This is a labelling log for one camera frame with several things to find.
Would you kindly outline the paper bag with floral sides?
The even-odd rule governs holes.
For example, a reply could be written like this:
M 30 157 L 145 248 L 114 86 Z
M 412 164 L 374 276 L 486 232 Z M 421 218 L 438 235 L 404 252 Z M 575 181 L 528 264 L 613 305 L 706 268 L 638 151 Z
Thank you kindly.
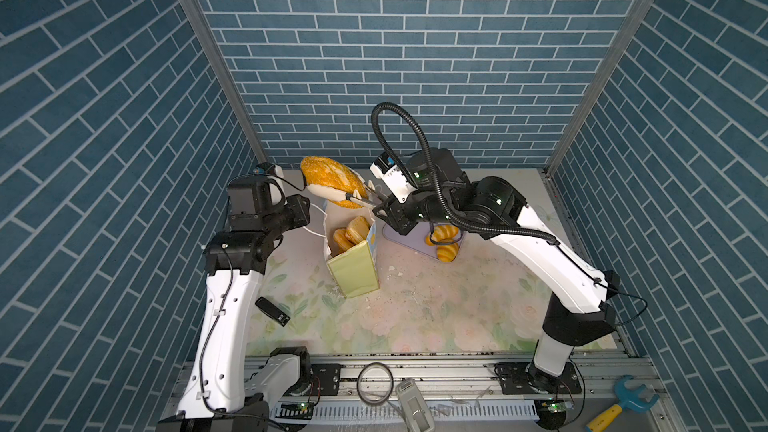
M 355 298 L 380 288 L 376 268 L 377 262 L 377 224 L 373 213 L 368 208 L 349 209 L 339 207 L 329 201 L 323 207 L 311 205 L 311 212 L 321 215 L 323 232 L 309 229 L 317 236 L 323 236 L 323 257 L 325 265 L 345 298 Z M 333 241 L 336 229 L 347 227 L 357 216 L 364 216 L 370 231 L 367 239 L 348 251 L 341 253 Z

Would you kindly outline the white metal tongs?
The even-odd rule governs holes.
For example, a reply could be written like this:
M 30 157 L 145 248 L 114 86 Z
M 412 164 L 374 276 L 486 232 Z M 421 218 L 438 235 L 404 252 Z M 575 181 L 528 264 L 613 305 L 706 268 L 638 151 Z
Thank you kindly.
M 367 194 L 366 198 L 363 198 L 359 191 L 345 192 L 341 189 L 327 185 L 307 183 L 306 189 L 315 196 L 326 199 L 330 202 L 339 204 L 342 202 L 349 202 L 355 206 L 368 209 L 374 209 L 387 199 L 383 193 L 378 192 L 373 187 L 372 182 L 364 182 L 362 184 L 362 190 Z

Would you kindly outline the striped croissant roll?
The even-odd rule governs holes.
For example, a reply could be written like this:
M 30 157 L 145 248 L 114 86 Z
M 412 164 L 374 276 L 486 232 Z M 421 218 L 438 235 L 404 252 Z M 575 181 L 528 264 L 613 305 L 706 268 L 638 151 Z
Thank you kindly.
M 425 243 L 429 246 L 448 246 L 457 242 L 460 229 L 452 224 L 431 224 Z

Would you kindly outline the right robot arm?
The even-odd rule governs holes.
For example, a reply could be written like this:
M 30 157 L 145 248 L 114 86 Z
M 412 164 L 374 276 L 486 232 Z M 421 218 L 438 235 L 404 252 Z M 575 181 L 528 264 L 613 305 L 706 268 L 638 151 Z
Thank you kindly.
M 526 369 L 535 390 L 555 391 L 573 350 L 615 331 L 609 300 L 618 293 L 618 275 L 579 257 L 508 181 L 470 180 L 446 149 L 432 150 L 429 158 L 418 152 L 405 164 L 384 152 L 370 170 L 390 191 L 374 214 L 397 233 L 406 235 L 420 222 L 454 225 L 514 255 L 550 288 L 542 334 Z

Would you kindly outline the sesame oval bread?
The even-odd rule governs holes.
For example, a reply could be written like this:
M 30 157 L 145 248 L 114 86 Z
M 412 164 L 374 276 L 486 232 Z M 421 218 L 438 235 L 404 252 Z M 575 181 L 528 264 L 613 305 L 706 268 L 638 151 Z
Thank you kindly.
M 333 159 L 320 156 L 307 156 L 300 163 L 300 170 L 307 183 L 327 185 L 345 192 L 359 191 L 363 198 L 367 197 L 362 190 L 363 181 L 352 169 Z M 361 208 L 349 202 L 334 203 L 339 207 Z

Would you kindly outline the triangular toast bread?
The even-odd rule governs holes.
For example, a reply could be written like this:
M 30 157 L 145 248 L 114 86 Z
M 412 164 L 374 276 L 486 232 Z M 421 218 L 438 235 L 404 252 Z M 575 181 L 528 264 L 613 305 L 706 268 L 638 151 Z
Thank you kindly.
M 349 242 L 357 245 L 367 239 L 369 231 L 368 220 L 364 216 L 357 216 L 348 223 L 344 233 Z

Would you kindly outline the twisted ring bread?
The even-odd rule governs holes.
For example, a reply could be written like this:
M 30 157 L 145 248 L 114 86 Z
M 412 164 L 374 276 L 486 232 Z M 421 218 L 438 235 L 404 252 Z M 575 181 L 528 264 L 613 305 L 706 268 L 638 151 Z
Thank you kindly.
M 355 246 L 355 243 L 349 239 L 345 228 L 339 228 L 334 231 L 333 241 L 341 253 L 344 253 Z

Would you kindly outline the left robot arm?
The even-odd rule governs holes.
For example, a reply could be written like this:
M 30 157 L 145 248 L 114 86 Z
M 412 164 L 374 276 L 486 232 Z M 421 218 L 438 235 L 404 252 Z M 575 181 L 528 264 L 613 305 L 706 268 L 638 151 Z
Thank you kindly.
M 272 408 L 310 381 L 305 348 L 270 357 L 246 393 L 247 329 L 265 279 L 269 256 L 286 232 L 310 222 L 310 201 L 286 194 L 278 166 L 262 165 L 231 180 L 224 228 L 204 249 L 206 297 L 193 368 L 176 411 L 159 431 L 283 431 Z

